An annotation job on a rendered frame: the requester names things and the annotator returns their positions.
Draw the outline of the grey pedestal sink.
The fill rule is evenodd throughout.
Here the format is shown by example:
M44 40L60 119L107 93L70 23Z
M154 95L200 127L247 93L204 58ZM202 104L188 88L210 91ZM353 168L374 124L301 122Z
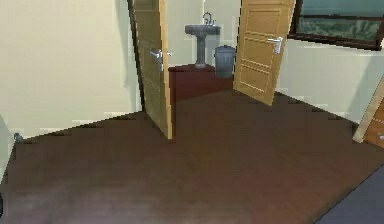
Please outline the grey pedestal sink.
M217 36L220 34L221 28L215 24L210 12L205 12L202 16L203 24L190 24L185 26L185 33L196 37L196 68L205 68L205 49L206 37Z

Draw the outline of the dark framed window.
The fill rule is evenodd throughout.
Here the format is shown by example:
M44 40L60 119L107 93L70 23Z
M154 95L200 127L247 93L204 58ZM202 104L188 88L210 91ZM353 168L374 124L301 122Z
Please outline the dark framed window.
M288 37L380 51L384 0L296 0Z

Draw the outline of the grey waste bin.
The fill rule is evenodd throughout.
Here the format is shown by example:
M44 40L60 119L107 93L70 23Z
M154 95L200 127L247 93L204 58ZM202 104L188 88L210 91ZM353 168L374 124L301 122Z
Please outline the grey waste bin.
M216 76L230 78L233 73L235 49L229 45L219 46L215 49Z

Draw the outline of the light wooden room door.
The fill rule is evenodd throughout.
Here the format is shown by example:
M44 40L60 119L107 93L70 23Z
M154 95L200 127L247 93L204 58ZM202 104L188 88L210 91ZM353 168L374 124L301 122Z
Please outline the light wooden room door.
M271 106L295 0L242 0L233 88ZM283 37L279 54L269 38Z
M168 37L166 0L130 0L135 28L139 77L144 111L168 139L173 138L170 75L168 71ZM162 72L151 51L163 52Z

